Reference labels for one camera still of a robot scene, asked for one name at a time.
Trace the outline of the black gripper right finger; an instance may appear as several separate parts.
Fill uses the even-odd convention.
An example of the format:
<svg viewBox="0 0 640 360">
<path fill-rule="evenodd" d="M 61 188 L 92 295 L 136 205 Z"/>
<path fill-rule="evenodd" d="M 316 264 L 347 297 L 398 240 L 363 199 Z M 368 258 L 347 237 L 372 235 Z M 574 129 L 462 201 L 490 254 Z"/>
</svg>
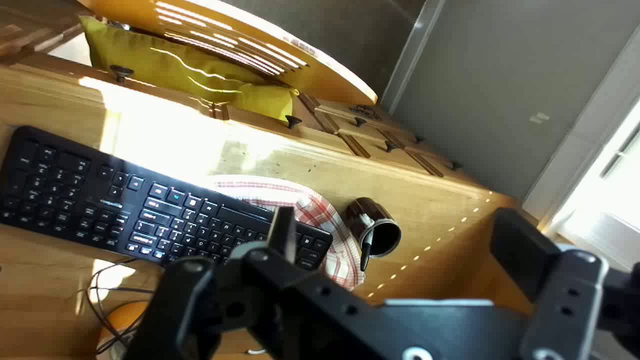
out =
<svg viewBox="0 0 640 360">
<path fill-rule="evenodd" d="M 560 249 L 508 207 L 495 212 L 490 249 L 531 302 L 517 354 L 523 360 L 587 360 L 607 261 L 586 249 Z"/>
</svg>

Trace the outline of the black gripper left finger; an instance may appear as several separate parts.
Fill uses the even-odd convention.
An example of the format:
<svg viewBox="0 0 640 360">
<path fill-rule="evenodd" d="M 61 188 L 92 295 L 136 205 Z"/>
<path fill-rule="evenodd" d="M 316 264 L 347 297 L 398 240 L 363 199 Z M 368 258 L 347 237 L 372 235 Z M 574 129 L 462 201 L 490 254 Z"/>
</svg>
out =
<svg viewBox="0 0 640 360">
<path fill-rule="evenodd" d="M 227 329 L 245 327 L 273 357 L 283 356 L 275 292 L 297 267 L 294 210 L 275 210 L 268 237 L 248 242 L 225 264 L 173 261 L 161 276 L 124 360 L 210 360 Z"/>
</svg>

